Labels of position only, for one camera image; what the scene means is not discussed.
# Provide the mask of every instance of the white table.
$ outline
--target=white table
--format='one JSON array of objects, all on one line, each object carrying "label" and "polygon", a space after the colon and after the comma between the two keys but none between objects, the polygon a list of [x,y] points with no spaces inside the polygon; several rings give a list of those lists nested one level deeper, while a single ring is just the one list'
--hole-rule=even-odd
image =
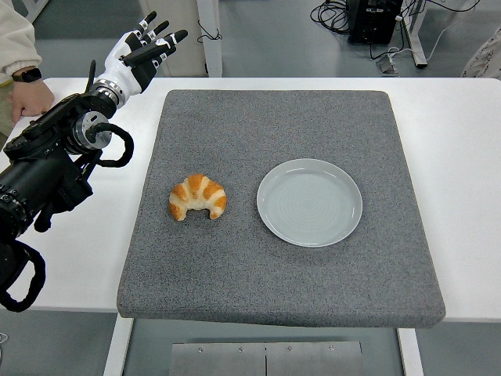
[{"label": "white table", "polygon": [[[84,78],[50,78],[56,100]],[[446,321],[501,322],[501,82],[435,78],[156,78],[111,119],[135,141],[124,168],[100,168],[94,195],[54,215],[47,233],[20,240],[39,250],[47,280],[32,309],[116,312],[117,288],[135,224],[164,97],[172,89],[380,90],[388,93],[413,180]],[[11,138],[28,124],[25,118]],[[106,158],[119,157],[116,138]],[[8,165],[4,154],[0,168]],[[11,287],[26,294],[30,270]]]}]

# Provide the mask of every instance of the robotic arm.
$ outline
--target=robotic arm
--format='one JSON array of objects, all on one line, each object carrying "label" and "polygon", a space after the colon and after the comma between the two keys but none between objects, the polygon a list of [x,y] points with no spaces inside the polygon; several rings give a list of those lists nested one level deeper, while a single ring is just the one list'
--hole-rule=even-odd
[{"label": "robotic arm", "polygon": [[[117,168],[131,160],[132,137],[108,119],[131,96],[146,90],[157,68],[188,34],[181,30],[157,39],[168,22],[148,31],[156,15],[152,12],[120,38],[95,82],[93,62],[84,93],[63,99],[5,145],[10,166],[0,173],[0,304],[8,310],[29,308],[45,282],[43,258],[17,237],[33,221],[38,232],[45,232],[53,214],[71,211],[91,196],[87,180],[96,165]],[[124,140],[125,151],[116,161],[101,160],[113,134]],[[73,161],[70,154],[80,157]],[[26,298],[17,302],[7,290],[29,261],[35,275]]]}]

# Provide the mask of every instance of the wristwatch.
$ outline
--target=wristwatch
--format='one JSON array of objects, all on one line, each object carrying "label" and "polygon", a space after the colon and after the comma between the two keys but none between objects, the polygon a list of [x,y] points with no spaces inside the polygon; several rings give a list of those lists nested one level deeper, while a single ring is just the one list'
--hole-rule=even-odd
[{"label": "wristwatch", "polygon": [[34,82],[41,78],[41,72],[38,68],[27,70],[21,74],[13,74],[15,82]]}]

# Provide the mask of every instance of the table leg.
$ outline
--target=table leg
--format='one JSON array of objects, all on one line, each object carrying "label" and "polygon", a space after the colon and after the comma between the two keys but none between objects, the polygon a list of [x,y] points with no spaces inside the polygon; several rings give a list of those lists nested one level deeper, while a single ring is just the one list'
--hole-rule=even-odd
[{"label": "table leg", "polygon": [[397,329],[405,376],[424,376],[420,349],[414,329]]},{"label": "table leg", "polygon": [[33,23],[49,0],[23,0],[23,4],[28,11],[26,19]]},{"label": "table leg", "polygon": [[417,5],[412,10],[412,16],[406,16],[403,20],[409,45],[413,51],[414,63],[418,68],[425,68],[428,65],[426,57],[424,56],[423,47],[418,33],[420,32],[421,25],[423,24],[424,15],[426,14],[426,1],[417,0]]},{"label": "table leg", "polygon": [[[218,0],[196,0],[198,6],[198,18],[202,27],[212,37],[218,35],[219,27],[219,1]],[[207,37],[202,38],[204,41],[205,63],[207,64],[207,72],[209,77],[222,76],[222,52],[221,40],[211,40]]]},{"label": "table leg", "polygon": [[133,323],[134,319],[124,319],[117,314],[110,350],[108,351],[108,358],[104,367],[104,376],[115,376],[122,374],[124,371]]}]

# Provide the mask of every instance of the ceramic plate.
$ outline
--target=ceramic plate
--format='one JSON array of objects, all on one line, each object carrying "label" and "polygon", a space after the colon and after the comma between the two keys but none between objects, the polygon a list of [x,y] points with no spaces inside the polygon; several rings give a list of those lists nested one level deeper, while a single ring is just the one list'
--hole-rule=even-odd
[{"label": "ceramic plate", "polygon": [[343,240],[359,224],[362,196],[337,166],[296,159],[276,166],[258,189],[258,211],[279,238],[302,247]]}]

